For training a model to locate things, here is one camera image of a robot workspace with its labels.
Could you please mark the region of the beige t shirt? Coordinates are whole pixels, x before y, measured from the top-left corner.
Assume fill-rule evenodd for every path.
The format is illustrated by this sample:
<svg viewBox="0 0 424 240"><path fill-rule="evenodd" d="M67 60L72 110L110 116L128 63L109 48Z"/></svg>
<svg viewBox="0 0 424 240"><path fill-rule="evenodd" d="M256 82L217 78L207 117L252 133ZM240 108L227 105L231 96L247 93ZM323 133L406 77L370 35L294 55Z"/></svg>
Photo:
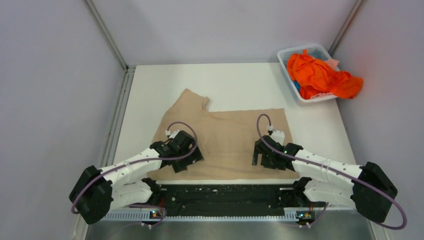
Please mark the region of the beige t shirt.
<svg viewBox="0 0 424 240"><path fill-rule="evenodd" d="M292 142L284 108L260 110L207 110L208 97L185 89L163 115L153 142L165 141L167 127L176 121L190 125L198 137L203 160L174 172L168 165L151 171L148 176L157 181L176 180L264 180L297 179L291 170L277 170L252 165L255 141L260 137L256 122L260 114L267 114L276 130L285 134L284 143Z"/></svg>

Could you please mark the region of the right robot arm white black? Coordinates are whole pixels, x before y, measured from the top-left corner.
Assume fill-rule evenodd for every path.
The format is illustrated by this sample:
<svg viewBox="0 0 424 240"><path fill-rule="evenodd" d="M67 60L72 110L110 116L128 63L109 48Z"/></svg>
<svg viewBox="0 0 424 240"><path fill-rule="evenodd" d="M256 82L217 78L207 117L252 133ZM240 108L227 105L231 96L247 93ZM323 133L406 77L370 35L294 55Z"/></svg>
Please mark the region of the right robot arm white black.
<svg viewBox="0 0 424 240"><path fill-rule="evenodd" d="M293 184L293 200L299 206L326 202L350 207L363 217L383 223L392 202L370 186L394 199L398 190L382 168L373 163L354 165L319 156L300 145L281 145L270 135L254 143L252 165L275 170L290 170L300 179Z"/></svg>

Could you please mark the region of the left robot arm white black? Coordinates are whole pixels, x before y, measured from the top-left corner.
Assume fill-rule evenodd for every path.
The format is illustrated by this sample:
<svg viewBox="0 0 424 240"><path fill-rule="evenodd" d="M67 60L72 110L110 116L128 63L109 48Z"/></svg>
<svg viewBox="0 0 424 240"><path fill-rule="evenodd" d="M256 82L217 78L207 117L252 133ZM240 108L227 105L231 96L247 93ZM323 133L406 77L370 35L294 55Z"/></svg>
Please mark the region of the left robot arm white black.
<svg viewBox="0 0 424 240"><path fill-rule="evenodd" d="M118 208L161 206L161 187L147 174L166 166L179 173L203 159L195 132L178 129L166 133L166 141L153 142L127 160L102 168L87 167L69 194L71 212L92 225Z"/></svg>

